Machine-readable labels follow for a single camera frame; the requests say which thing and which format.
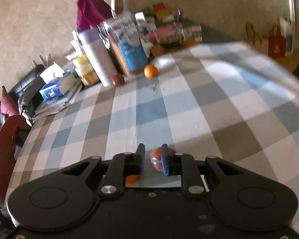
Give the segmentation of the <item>orange mandarin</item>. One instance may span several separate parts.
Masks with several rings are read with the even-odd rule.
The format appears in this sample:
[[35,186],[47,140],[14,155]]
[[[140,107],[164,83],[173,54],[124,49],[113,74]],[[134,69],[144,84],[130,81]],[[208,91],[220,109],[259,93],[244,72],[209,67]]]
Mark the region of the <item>orange mandarin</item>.
[[138,175],[129,175],[126,177],[125,185],[126,186],[133,186],[138,181]]
[[147,65],[144,67],[144,76],[147,79],[152,79],[158,75],[159,71],[154,65]]

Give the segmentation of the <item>red yellow apple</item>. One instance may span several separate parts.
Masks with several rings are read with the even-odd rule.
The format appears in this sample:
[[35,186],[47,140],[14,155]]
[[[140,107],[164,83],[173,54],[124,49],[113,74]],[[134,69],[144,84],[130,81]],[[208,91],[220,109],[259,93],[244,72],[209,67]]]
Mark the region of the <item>red yellow apple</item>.
[[[174,155],[176,151],[173,148],[169,148],[170,155]],[[165,175],[168,174],[168,162],[170,155],[162,154],[161,147],[158,147],[151,151],[150,162],[153,168],[157,171],[163,172]]]

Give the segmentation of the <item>checkered tablecloth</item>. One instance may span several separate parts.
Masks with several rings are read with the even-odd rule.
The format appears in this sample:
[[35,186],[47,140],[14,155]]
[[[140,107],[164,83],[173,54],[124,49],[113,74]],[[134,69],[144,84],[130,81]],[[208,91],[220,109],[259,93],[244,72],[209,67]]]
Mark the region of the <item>checkered tablecloth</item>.
[[[168,144],[215,155],[291,188],[299,201],[299,79],[241,42],[197,45],[154,59],[159,74],[94,85],[38,120],[8,191],[98,155]],[[299,232],[299,208],[293,219]]]

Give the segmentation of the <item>stack of books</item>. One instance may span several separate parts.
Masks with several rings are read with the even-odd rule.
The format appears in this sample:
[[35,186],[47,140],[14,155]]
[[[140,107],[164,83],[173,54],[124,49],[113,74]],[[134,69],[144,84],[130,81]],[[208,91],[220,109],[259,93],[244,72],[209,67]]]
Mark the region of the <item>stack of books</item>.
[[35,109],[34,116],[32,116],[30,119],[32,121],[36,121],[40,118],[61,112],[66,107],[74,103],[82,87],[82,82],[77,80],[74,86],[64,96],[59,96],[47,101],[43,100]]

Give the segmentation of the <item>blue tissue pack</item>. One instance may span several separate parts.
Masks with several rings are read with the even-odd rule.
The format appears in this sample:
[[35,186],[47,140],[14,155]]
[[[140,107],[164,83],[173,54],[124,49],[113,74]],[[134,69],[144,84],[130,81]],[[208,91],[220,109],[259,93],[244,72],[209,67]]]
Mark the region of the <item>blue tissue pack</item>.
[[63,77],[57,77],[40,89],[43,100],[50,100],[59,96],[64,96],[76,83],[77,79],[67,72]]

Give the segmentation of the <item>yellow lid glass jar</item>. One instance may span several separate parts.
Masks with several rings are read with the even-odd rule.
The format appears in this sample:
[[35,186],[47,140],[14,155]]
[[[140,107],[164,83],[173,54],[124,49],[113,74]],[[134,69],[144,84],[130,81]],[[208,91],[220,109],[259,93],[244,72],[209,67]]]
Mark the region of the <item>yellow lid glass jar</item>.
[[95,85],[99,82],[99,77],[85,54],[75,58],[73,64],[76,73],[86,87]]

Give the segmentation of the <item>grey jacket on sofa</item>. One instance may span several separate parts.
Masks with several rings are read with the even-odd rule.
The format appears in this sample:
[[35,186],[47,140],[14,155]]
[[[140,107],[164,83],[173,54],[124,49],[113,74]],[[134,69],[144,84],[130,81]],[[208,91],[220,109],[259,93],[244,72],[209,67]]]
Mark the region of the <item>grey jacket on sofa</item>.
[[39,91],[44,84],[45,82],[42,77],[37,76],[25,87],[25,90],[18,99],[19,114],[25,118],[30,126],[33,126],[32,117],[35,114],[35,109],[43,101]]

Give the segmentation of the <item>red chair back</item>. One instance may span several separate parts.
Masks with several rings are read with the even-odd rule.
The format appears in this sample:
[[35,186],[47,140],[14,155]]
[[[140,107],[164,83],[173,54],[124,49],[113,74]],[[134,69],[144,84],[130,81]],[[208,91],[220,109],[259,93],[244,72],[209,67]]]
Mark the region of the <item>red chair back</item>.
[[0,201],[4,201],[10,179],[16,164],[16,134],[18,131],[30,131],[31,127],[22,116],[9,117],[0,129]]

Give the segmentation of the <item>white purple thermos bottle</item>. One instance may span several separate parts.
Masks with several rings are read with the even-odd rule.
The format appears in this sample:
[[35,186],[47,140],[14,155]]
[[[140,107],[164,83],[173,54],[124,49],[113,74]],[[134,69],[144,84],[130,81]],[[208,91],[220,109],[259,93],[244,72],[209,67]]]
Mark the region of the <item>white purple thermos bottle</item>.
[[78,33],[78,40],[89,59],[94,71],[104,87],[112,85],[112,77],[118,74],[97,29],[88,29]]

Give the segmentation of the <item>glass cup with dark drink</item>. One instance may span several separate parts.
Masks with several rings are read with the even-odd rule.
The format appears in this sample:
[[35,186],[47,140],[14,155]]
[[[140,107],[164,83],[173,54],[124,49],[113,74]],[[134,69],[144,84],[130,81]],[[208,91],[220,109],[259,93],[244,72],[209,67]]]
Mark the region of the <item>glass cup with dark drink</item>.
[[181,23],[161,26],[154,31],[157,43],[163,48],[179,47],[186,40],[186,33]]

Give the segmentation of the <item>magenta cushion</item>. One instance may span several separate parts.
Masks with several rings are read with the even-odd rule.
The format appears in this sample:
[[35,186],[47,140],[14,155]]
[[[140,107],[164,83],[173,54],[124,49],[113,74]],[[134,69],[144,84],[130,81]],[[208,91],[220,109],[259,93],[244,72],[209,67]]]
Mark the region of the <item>magenta cushion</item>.
[[11,96],[7,93],[6,88],[2,86],[1,92],[1,113],[4,115],[18,116],[19,109]]

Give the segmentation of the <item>glass cereal jar blue label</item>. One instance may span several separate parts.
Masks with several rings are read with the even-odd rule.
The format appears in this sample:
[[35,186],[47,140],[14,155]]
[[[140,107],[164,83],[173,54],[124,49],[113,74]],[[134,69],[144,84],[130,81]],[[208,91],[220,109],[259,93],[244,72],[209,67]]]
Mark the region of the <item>glass cereal jar blue label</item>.
[[130,12],[101,22],[98,29],[124,75],[137,73],[147,65],[147,57]]

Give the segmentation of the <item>black leather sofa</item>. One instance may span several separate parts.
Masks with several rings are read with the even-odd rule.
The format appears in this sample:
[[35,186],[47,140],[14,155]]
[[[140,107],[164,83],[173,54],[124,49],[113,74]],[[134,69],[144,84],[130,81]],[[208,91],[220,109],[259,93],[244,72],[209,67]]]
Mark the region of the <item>black leather sofa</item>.
[[[39,64],[34,67],[30,72],[25,75],[25,77],[21,78],[18,83],[14,85],[14,87],[8,91],[8,94],[11,96],[13,101],[18,104],[19,97],[23,94],[24,90],[34,81],[34,79],[45,70],[43,64]],[[0,129],[2,127],[2,118],[1,118],[1,102],[0,102]]]

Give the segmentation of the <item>red paper bag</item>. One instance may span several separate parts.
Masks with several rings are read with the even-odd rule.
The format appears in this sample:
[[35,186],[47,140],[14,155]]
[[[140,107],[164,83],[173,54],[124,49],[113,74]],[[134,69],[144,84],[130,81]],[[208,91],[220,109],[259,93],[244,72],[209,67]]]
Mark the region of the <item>red paper bag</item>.
[[268,32],[268,55],[271,58],[281,58],[285,56],[286,38],[281,34],[280,26],[274,24]]

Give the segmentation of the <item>magenta cloth bag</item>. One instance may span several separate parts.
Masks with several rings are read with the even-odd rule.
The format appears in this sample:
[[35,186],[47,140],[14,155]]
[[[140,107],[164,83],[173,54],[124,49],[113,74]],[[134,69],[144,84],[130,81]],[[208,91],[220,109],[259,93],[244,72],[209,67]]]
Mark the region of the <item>magenta cloth bag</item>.
[[77,0],[77,30],[96,28],[111,17],[111,7],[104,0]]

